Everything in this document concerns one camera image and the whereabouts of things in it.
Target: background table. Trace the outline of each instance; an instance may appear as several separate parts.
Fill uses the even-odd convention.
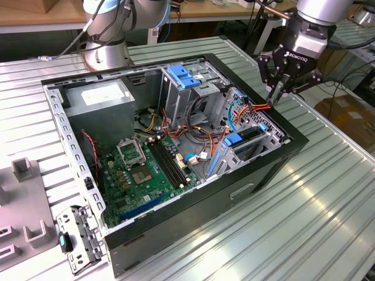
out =
[[[278,4],[285,10],[295,6],[290,0]],[[250,19],[252,8],[229,3],[220,7],[211,0],[204,2],[184,2],[181,4],[180,22],[206,22],[220,20]],[[171,22],[178,20],[176,12],[171,12]],[[86,24],[81,0],[60,0],[47,14],[0,7],[0,33],[39,32],[51,30],[81,29]]]

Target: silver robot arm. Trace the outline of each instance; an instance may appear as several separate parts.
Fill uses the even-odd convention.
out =
[[[255,1],[273,12],[261,0]],[[322,75],[316,69],[318,58],[336,30],[335,24],[344,19],[352,3],[353,0],[299,0],[298,11],[292,15],[274,12],[289,22],[281,44],[272,52],[261,53],[258,57],[262,81],[270,92],[267,102],[276,104],[283,93],[297,94],[321,83]],[[267,64],[272,58],[275,72],[271,74]],[[295,85],[295,80],[306,73],[311,73],[309,82]]]
[[[88,21],[99,0],[84,0]],[[132,64],[125,32],[163,25],[169,17],[169,0],[105,0],[87,29],[88,43],[82,52],[89,68],[105,70]]]

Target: open computer tower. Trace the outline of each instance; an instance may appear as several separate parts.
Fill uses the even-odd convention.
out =
[[[86,205],[57,217],[77,275],[114,276],[264,187],[308,142],[212,54],[43,81]]]

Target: table leg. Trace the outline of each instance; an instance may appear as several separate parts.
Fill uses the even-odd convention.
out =
[[[263,51],[263,48],[273,30],[273,28],[278,28],[279,26],[283,25],[283,20],[268,20],[267,24],[265,25],[265,28],[262,32],[262,35],[260,36],[260,40],[257,44],[257,47],[255,48],[254,54],[260,54],[261,51]]]

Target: grooved metal surface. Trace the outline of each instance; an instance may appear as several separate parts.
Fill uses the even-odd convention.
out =
[[[218,37],[130,48],[137,64],[214,53],[266,95],[255,63]],[[77,56],[0,64],[0,167],[38,160],[54,217],[80,204],[39,80],[87,71]],[[263,190],[122,275],[124,280],[360,280],[375,262],[375,160],[294,98],[277,110],[309,138]],[[73,277],[57,246],[1,280],[111,280],[103,260]]]
[[[342,20],[336,26],[333,38],[346,46],[363,43],[375,35],[375,27],[363,28],[348,19]],[[375,66],[375,52],[369,46],[349,51],[366,63],[372,61],[371,65]]]

